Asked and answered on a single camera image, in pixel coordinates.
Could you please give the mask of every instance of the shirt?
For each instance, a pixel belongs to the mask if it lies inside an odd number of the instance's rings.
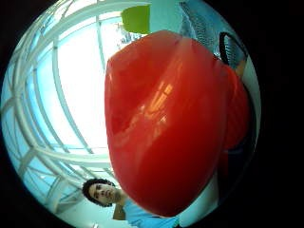
[[[129,198],[125,200],[123,210],[127,222],[138,228],[172,228],[179,219],[178,217],[160,218],[152,215],[144,211]]]

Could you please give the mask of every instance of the man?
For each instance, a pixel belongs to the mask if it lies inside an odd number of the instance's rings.
[[[87,180],[83,185],[83,194],[91,202],[103,207],[116,204],[114,217],[126,219],[132,226],[139,228],[172,228],[180,227],[179,218],[160,218],[144,211],[128,195],[105,179]]]

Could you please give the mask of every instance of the balloon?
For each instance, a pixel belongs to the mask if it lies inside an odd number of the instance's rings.
[[[147,211],[175,216],[206,186],[226,142],[239,140],[226,135],[236,73],[198,41],[161,30],[113,55],[104,85],[118,182]]]

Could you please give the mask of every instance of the man's hair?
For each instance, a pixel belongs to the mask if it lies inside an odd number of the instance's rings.
[[[95,204],[100,205],[102,207],[112,206],[112,203],[108,203],[108,204],[101,203],[89,195],[89,193],[88,193],[89,187],[94,183],[108,184],[108,185],[111,185],[114,187],[115,187],[115,184],[113,182],[111,182],[110,180],[106,180],[106,179],[90,179],[90,180],[87,180],[86,182],[84,182],[84,184],[83,184],[83,194],[88,200],[90,200],[91,202],[94,202]]]

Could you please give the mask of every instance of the glass ceiling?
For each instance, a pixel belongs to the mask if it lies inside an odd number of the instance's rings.
[[[27,189],[54,214],[83,199],[86,179],[116,182],[105,133],[107,59],[141,34],[120,13],[145,1],[62,0],[31,25],[5,75],[1,124]]]

